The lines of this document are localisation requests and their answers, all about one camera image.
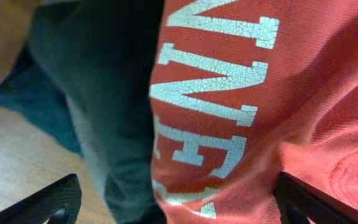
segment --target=dark green garment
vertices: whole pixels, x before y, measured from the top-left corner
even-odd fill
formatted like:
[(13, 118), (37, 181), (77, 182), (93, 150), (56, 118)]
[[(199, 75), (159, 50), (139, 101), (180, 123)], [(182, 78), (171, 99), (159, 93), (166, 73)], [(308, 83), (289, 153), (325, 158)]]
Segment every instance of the dark green garment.
[(148, 91), (163, 1), (40, 8), (29, 49), (68, 99), (85, 161), (118, 223), (164, 223), (152, 193)]

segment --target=red fabric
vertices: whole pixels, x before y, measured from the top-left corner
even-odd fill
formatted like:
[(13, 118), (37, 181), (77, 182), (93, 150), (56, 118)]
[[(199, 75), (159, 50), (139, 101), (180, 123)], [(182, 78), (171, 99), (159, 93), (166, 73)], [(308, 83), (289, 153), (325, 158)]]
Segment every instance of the red fabric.
[[(208, 174), (221, 166), (224, 151), (201, 147), (204, 163), (192, 166), (171, 160), (182, 142), (159, 136), (161, 158), (153, 158), (152, 175), (168, 192), (220, 189), (207, 200), (214, 202), (216, 219), (190, 212), (205, 202), (173, 206), (156, 192), (169, 223), (279, 223), (271, 189), (281, 170), (358, 209), (358, 0), (243, 0), (202, 13), (249, 22), (260, 16), (279, 19), (273, 49), (256, 47), (255, 39), (167, 27), (167, 17), (191, 2), (166, 0), (159, 49), (174, 43), (175, 49), (227, 62), (266, 62), (268, 72), (259, 85), (191, 95), (232, 108), (244, 102), (258, 106), (251, 127), (151, 99), (154, 113), (167, 126), (247, 138), (241, 162), (220, 179)], [(156, 63), (151, 85), (209, 77), (215, 75), (180, 63)]]

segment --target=gray fabric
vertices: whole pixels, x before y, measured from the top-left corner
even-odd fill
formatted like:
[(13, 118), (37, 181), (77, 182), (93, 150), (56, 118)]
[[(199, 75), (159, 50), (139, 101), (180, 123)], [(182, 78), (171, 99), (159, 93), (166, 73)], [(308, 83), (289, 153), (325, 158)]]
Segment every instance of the gray fabric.
[(166, 222), (152, 193), (148, 98), (162, 6), (47, 6), (37, 11), (30, 35), (34, 60), (69, 99), (85, 161), (118, 223)]

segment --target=t-shirt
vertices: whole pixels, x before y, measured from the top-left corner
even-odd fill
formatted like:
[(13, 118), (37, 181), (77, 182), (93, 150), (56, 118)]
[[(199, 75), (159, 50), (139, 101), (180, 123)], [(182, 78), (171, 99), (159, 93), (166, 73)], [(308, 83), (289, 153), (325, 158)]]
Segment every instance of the t-shirt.
[(280, 171), (358, 209), (358, 0), (167, 0), (149, 91), (169, 223), (280, 223)]

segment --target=red shirt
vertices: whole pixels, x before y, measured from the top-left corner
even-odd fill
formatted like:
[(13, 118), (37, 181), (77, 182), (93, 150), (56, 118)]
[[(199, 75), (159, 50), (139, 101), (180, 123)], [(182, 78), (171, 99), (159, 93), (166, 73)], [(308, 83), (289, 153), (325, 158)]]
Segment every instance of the red shirt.
[(358, 0), (167, 0), (150, 97), (169, 223), (279, 223), (281, 170), (358, 209)]

